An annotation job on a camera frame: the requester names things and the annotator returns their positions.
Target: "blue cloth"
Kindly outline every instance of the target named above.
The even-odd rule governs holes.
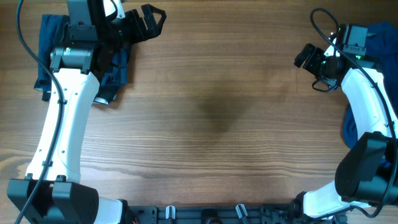
[[[60,42],[65,23],[69,22],[68,16],[43,15],[39,34],[38,57],[49,68],[52,49]],[[131,46],[121,49],[111,56],[112,66],[100,80],[100,87],[95,101],[109,104],[121,87],[127,84],[127,63],[130,58]],[[48,101],[51,96],[51,79],[39,66],[38,77],[34,85],[36,90],[43,92],[42,100]]]
[[[383,22],[370,25],[368,33],[374,35],[366,39],[366,55],[380,61],[384,76],[384,88],[394,111],[398,111],[398,29],[389,22]],[[350,149],[358,141],[358,132],[351,107],[348,107],[346,112],[343,138]],[[382,161],[381,165],[385,167],[390,164]]]

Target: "wood grain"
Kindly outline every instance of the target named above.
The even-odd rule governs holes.
[[[348,152],[341,138],[348,102],[341,91],[313,91],[312,75],[293,66],[307,42],[327,46],[310,11],[397,25],[397,1],[138,0],[124,8],[145,3],[166,10],[163,33],[134,46],[118,100],[93,106],[83,184],[131,205],[192,206],[288,202],[333,180]],[[17,216],[8,180],[24,176],[48,107],[32,89],[37,66],[17,39],[15,11],[14,0],[0,4],[0,223]],[[34,52],[46,13],[67,14],[66,4],[28,1],[22,9]],[[396,208],[385,208],[374,220],[353,212],[349,223],[396,220]]]

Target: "dark blue fabric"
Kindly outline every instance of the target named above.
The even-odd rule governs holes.
[[[54,46],[62,38],[64,24],[69,21],[68,16],[43,15],[42,25],[39,34],[39,54],[38,57],[44,65],[49,68],[51,60],[50,53]],[[99,92],[96,96],[97,102],[109,104],[115,97],[120,88],[127,84],[127,63],[129,61],[131,46],[121,49],[111,56],[111,66],[100,80]],[[38,78],[34,85],[36,90],[43,91],[43,100],[50,99],[51,79],[39,67]]]
[[[366,55],[378,59],[384,75],[384,88],[394,111],[398,111],[398,29],[389,22],[370,25],[368,33],[374,34],[366,39]],[[355,120],[351,107],[347,109],[343,137],[349,148],[358,141]],[[386,161],[381,166],[388,167]]]
[[[57,40],[58,33],[62,31],[63,26],[63,16],[54,15],[43,15],[42,25],[40,27],[39,34],[39,59],[43,64],[49,68],[50,67],[50,53],[55,44],[58,43]],[[51,90],[51,79],[44,72],[43,68],[39,66],[38,69],[38,85],[43,92]]]

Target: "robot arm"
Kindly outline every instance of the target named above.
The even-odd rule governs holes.
[[[88,113],[107,71],[111,54],[125,45],[157,37],[166,19],[163,10],[142,6],[124,13],[120,0],[68,0],[70,22],[65,38],[51,53],[50,69],[64,95],[64,115],[50,167],[25,212],[31,223],[134,223],[124,200],[98,196],[80,185],[80,154]],[[156,23],[153,13],[162,17]],[[53,84],[49,110],[35,156],[25,179],[11,179],[8,197],[21,210],[43,171],[58,115],[58,93]]]
[[[341,26],[339,33],[334,36],[336,45],[355,58],[377,83],[391,119],[396,123],[397,117],[384,89],[383,75],[379,72],[377,61],[365,56],[367,28],[348,24]],[[359,141],[338,166],[335,181],[296,199],[296,202],[302,202],[302,215],[318,218],[352,205],[362,208],[377,205],[383,198],[392,173],[391,168],[379,165],[382,159],[392,162],[395,150],[379,94],[359,69],[353,68],[339,53],[335,55],[332,46],[324,52],[307,44],[295,59],[295,65],[301,67],[304,62],[304,69],[315,75],[315,90],[319,90],[314,87],[318,82],[327,87],[327,90],[321,91],[342,87],[353,110]],[[388,205],[397,205],[397,187],[393,185],[389,191]]]

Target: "black clamp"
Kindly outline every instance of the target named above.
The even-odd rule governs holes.
[[[395,121],[391,121],[391,124],[392,124],[392,128],[395,129],[395,128],[396,128],[396,123],[395,123]],[[390,124],[388,124],[388,123],[385,124],[385,127],[386,127],[386,128],[388,128],[389,126],[390,126]]]
[[[63,100],[63,101],[58,100],[57,103],[61,104],[61,105],[66,105],[68,103],[68,101],[67,100]]]
[[[158,9],[154,6],[151,6],[150,4],[145,4],[141,6],[141,9],[144,13],[144,18],[139,17],[136,9],[133,9],[126,13],[126,17],[129,19],[132,29],[131,44],[135,44],[159,36],[162,33],[163,24],[167,17],[164,10]],[[161,15],[158,23],[156,23],[154,14]]]
[[[50,161],[49,167],[52,167],[53,161]]]
[[[312,44],[307,44],[294,59],[294,65],[298,68],[302,66],[316,77],[320,76],[320,67],[325,60],[325,51]]]

